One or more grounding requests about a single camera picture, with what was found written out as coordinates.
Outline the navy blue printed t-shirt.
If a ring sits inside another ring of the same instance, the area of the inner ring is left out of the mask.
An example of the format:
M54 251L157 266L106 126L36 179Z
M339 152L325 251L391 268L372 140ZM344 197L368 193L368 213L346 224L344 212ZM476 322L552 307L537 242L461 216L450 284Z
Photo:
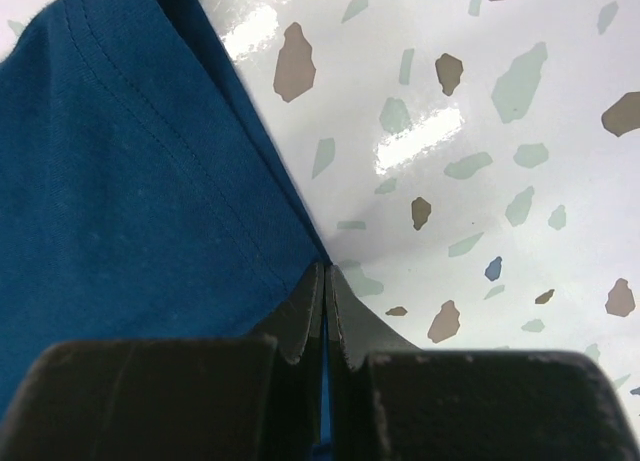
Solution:
M2 422L54 345L242 337L328 261L198 0L26 26L1 64Z

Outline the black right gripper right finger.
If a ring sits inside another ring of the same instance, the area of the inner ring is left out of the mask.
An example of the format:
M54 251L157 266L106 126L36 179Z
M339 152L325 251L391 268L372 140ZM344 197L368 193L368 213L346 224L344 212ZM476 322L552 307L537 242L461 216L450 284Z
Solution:
M337 460L635 460L612 383L571 351L423 350L325 272Z

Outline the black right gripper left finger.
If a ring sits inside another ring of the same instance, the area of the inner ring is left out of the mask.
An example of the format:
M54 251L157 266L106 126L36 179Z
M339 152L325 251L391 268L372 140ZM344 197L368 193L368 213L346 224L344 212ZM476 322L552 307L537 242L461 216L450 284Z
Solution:
M307 460L321 431L324 269L235 338L45 350L1 425L5 460Z

